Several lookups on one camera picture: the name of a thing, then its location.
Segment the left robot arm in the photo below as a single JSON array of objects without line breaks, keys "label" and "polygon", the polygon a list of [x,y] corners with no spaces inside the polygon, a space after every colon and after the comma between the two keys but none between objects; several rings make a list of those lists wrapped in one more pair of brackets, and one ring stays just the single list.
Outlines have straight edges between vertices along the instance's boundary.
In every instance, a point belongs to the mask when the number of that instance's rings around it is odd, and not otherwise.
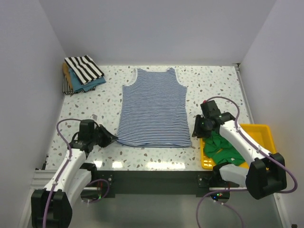
[{"label": "left robot arm", "polygon": [[86,186],[97,185],[101,195],[88,199],[87,203],[99,202],[105,198],[112,185],[112,178],[99,178],[94,163],[87,162],[93,148],[105,148],[117,141],[105,127],[92,119],[80,120],[79,130],[72,140],[64,142],[67,152],[58,170],[41,189],[31,195],[31,223],[34,228],[67,228],[73,206]]}]

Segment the blue white striped tank top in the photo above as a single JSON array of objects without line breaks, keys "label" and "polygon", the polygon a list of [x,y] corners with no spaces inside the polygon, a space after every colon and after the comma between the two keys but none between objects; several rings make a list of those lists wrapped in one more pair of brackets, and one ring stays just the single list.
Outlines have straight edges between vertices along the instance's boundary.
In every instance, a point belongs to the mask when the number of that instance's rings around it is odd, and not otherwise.
[{"label": "blue white striped tank top", "polygon": [[122,87],[118,142],[131,147],[191,147],[186,112],[187,87],[170,67],[165,71],[134,70]]}]

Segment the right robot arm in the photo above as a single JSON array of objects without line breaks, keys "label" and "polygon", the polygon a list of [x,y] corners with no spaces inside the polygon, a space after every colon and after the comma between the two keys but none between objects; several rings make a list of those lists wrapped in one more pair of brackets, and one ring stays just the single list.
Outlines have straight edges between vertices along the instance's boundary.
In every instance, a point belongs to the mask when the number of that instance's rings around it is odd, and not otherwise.
[{"label": "right robot arm", "polygon": [[206,139],[218,133],[243,157],[249,168],[225,162],[215,165],[208,180],[210,186],[221,187],[227,182],[245,187],[255,199],[261,199],[287,187],[285,160],[257,143],[229,112],[221,112],[214,100],[200,105],[202,115],[195,119],[193,136]]}]

